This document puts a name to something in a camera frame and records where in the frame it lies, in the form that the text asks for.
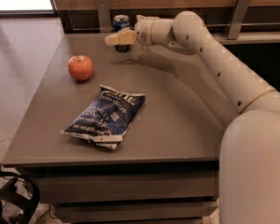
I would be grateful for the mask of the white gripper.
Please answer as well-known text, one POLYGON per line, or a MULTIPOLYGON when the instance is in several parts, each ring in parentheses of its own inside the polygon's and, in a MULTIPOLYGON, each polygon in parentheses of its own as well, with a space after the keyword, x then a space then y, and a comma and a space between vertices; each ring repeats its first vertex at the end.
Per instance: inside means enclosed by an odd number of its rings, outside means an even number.
POLYGON ((137 41, 146 46, 169 46, 175 39, 173 20, 159 17, 137 16, 134 31, 126 28, 105 37, 108 46, 131 45, 137 41))

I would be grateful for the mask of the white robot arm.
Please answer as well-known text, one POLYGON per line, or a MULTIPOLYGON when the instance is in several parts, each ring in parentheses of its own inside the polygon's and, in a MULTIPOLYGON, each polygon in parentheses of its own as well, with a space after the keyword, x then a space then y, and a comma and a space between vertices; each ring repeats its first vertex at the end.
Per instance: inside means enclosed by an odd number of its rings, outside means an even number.
POLYGON ((237 112, 220 147, 220 224, 280 224, 280 92, 215 40, 191 11, 172 20, 139 15, 132 30, 105 42, 199 55, 237 112))

